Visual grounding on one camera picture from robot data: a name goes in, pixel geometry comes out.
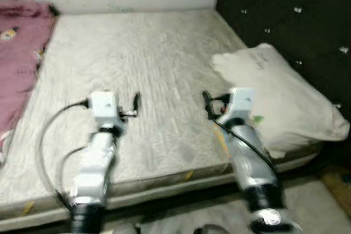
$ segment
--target pillow case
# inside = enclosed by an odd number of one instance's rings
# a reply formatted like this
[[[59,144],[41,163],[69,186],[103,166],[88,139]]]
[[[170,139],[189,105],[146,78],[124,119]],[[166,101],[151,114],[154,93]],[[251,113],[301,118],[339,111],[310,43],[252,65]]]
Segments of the pillow case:
[[[251,119],[273,158],[347,138],[349,122],[270,44],[214,55],[212,67],[232,86],[255,89]]]

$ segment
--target white mattress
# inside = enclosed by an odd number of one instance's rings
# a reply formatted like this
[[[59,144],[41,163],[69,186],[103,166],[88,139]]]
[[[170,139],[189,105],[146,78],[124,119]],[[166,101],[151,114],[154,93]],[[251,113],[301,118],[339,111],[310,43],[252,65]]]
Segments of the white mattress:
[[[61,16],[0,170],[0,230],[67,217],[39,180],[35,146],[50,116],[97,89],[119,93],[125,108],[137,91],[143,101],[118,149],[110,208],[233,181],[226,154],[212,143],[201,91],[228,89],[212,71],[211,56],[240,48],[242,42],[213,10]],[[61,158],[84,146],[94,129],[84,109],[70,109],[56,120],[44,141],[52,178]],[[281,169],[314,155],[303,154]],[[78,162],[79,155],[67,162],[67,190]]]

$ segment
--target white pillow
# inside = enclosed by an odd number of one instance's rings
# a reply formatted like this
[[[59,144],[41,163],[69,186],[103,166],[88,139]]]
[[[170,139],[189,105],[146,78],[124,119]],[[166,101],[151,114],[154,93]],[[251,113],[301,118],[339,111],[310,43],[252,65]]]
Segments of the white pillow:
[[[252,116],[261,119],[255,127],[273,158],[348,136],[348,121],[271,45],[215,55],[212,67],[231,85],[254,88]]]

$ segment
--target pink blanket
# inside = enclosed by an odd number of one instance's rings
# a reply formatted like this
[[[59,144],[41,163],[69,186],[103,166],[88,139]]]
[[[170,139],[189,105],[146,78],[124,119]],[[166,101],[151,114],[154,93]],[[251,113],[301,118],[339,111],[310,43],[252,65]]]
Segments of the pink blanket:
[[[49,7],[31,0],[0,0],[0,163],[52,34],[55,18]]]

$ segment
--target fabric headboard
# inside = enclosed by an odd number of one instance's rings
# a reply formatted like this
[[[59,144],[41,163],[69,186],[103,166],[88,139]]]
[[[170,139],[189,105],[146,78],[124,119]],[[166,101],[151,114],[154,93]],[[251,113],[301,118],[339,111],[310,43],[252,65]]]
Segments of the fabric headboard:
[[[216,9],[248,47],[274,45],[351,120],[350,0],[217,0]]]

